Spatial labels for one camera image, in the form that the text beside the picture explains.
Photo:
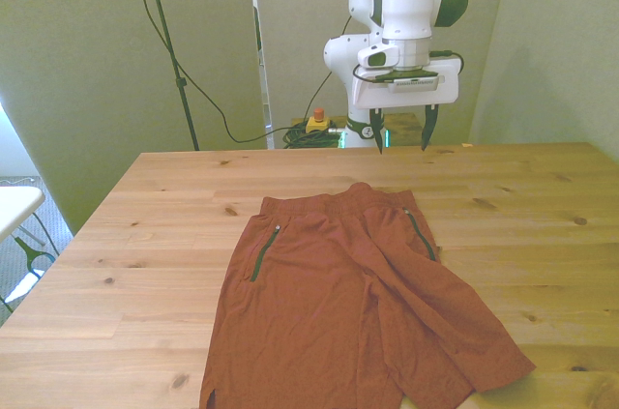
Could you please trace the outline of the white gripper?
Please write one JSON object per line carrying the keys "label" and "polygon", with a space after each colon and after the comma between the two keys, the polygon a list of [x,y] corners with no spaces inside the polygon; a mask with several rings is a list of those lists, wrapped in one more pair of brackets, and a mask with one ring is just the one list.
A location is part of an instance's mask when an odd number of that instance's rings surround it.
{"label": "white gripper", "polygon": [[350,100],[359,109],[370,109],[369,124],[379,153],[383,152],[384,115],[381,108],[425,105],[421,149],[431,141],[436,127],[439,104],[452,103],[458,97],[458,58],[431,60],[415,70],[390,68],[353,71]]}

